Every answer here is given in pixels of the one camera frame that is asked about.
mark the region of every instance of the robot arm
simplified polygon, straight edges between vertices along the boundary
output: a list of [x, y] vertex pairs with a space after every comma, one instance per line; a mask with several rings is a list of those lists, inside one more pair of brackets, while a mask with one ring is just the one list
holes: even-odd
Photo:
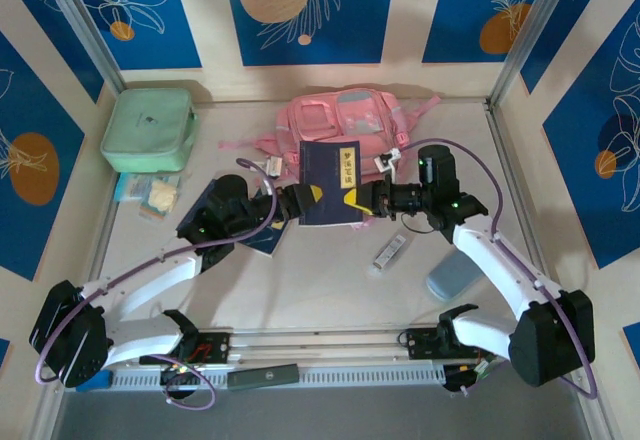
[[393, 220], [398, 213], [425, 213], [430, 225], [467, 254], [509, 304], [511, 319], [486, 314], [475, 305], [445, 312], [438, 325], [440, 347], [455, 351], [472, 346], [492, 352], [510, 360], [522, 379], [533, 386], [565, 375], [582, 363], [546, 296], [550, 295], [569, 318], [588, 361], [593, 362], [593, 310], [588, 297], [580, 290], [563, 291], [495, 230], [487, 209], [460, 191], [455, 160], [447, 147], [423, 147], [418, 158], [419, 184], [396, 185], [387, 175], [349, 192], [345, 203]]
[[[179, 311], [164, 311], [145, 320], [126, 317], [165, 290], [213, 267], [233, 250], [232, 239], [264, 222], [272, 196], [250, 200], [247, 193], [242, 177], [225, 175], [217, 179], [187, 214], [168, 248], [184, 253], [159, 259], [147, 268], [138, 267], [137, 273], [110, 295], [96, 296], [97, 292], [109, 291], [109, 280], [88, 282], [83, 288], [65, 280], [51, 289], [29, 337], [38, 353], [71, 310], [80, 308], [85, 299], [96, 297], [52, 340], [46, 363], [66, 387], [83, 384], [113, 363], [148, 355], [169, 355], [184, 361], [193, 354], [199, 332]], [[318, 202], [322, 192], [311, 185], [291, 185], [277, 189], [274, 195], [277, 208], [273, 220], [284, 221], [297, 218]], [[218, 240], [228, 241], [202, 247]], [[201, 248], [187, 251], [191, 245]]]

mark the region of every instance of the orange circle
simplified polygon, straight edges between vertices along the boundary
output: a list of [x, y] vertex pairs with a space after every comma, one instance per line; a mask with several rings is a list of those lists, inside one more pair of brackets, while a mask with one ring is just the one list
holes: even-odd
[[616, 173], [616, 156], [609, 150], [603, 150], [596, 157], [596, 173], [605, 180]]
[[9, 157], [17, 162], [9, 170], [13, 189], [31, 205], [46, 205], [55, 195], [60, 178], [55, 147], [39, 133], [23, 133], [12, 142], [11, 147]]
[[498, 12], [491, 17], [480, 32], [482, 51], [493, 55], [509, 53], [517, 33], [529, 15], [529, 10], [531, 10], [531, 5], [519, 3], [507, 11]]
[[309, 45], [311, 43], [311, 37], [309, 35], [302, 34], [298, 37], [298, 43], [302, 46]]
[[118, 40], [122, 40], [123, 42], [133, 40], [133, 37], [135, 36], [135, 32], [133, 31], [133, 28], [131, 28], [131, 25], [119, 20], [111, 24], [111, 26], [109, 27], [109, 31], [111, 32], [111, 35], [116, 37]]

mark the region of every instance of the yellow label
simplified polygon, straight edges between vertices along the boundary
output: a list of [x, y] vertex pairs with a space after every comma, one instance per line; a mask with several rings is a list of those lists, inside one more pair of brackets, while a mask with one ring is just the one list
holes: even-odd
[[354, 147], [340, 149], [340, 188], [356, 186], [356, 149]]

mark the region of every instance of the book cover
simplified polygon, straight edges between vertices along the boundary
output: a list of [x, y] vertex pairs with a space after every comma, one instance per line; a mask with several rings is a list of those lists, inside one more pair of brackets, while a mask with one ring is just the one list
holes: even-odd
[[176, 228], [176, 231], [179, 232], [187, 224], [192, 222], [193, 218], [196, 216], [196, 213], [198, 213], [198, 210], [200, 210], [201, 208], [203, 208], [203, 207], [205, 207], [207, 205], [207, 196], [213, 190], [213, 187], [215, 186], [215, 184], [216, 184], [216, 179], [214, 178], [213, 180], [211, 180], [209, 182], [209, 185], [207, 185], [206, 188], [202, 191], [202, 193], [198, 197], [198, 200], [196, 200], [196, 202], [189, 209], [189, 211], [184, 216], [182, 221], [178, 224], [178, 227]]
[[300, 183], [322, 189], [322, 200], [302, 214], [302, 226], [353, 225], [363, 213], [344, 203], [360, 185], [360, 143], [300, 142]]
[[[256, 193], [253, 198], [257, 198], [262, 195], [264, 195], [262, 191], [258, 190], [258, 193]], [[284, 231], [288, 224], [289, 222], [274, 222], [253, 237], [250, 237], [240, 243], [249, 248], [253, 248], [260, 253], [272, 256], [276, 247], [280, 243], [280, 239], [284, 235]]]

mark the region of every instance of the blue wallpaper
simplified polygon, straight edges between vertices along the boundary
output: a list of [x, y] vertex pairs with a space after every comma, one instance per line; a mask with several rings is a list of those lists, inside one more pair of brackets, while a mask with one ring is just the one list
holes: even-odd
[[589, 0], [560, 0], [558, 2], [520, 72], [529, 92], [533, 92], [588, 3]]
[[9, 342], [0, 338], [0, 370], [2, 369], [2, 364], [4, 363], [4, 357], [6, 357], [7, 352], [9, 351]]
[[533, 0], [438, 0], [424, 63], [501, 62]]
[[200, 68], [181, 0], [83, 0], [122, 70]]
[[230, 0], [245, 66], [379, 63], [390, 0]]
[[91, 99], [98, 100], [104, 80], [55, 0], [22, 0]]
[[624, 332], [625, 337], [627, 337], [627, 342], [629, 342], [633, 358], [640, 368], [640, 323], [627, 325], [622, 329], [622, 331]]
[[598, 266], [640, 247], [640, 0], [544, 130]]
[[84, 134], [0, 33], [0, 266], [33, 280]]

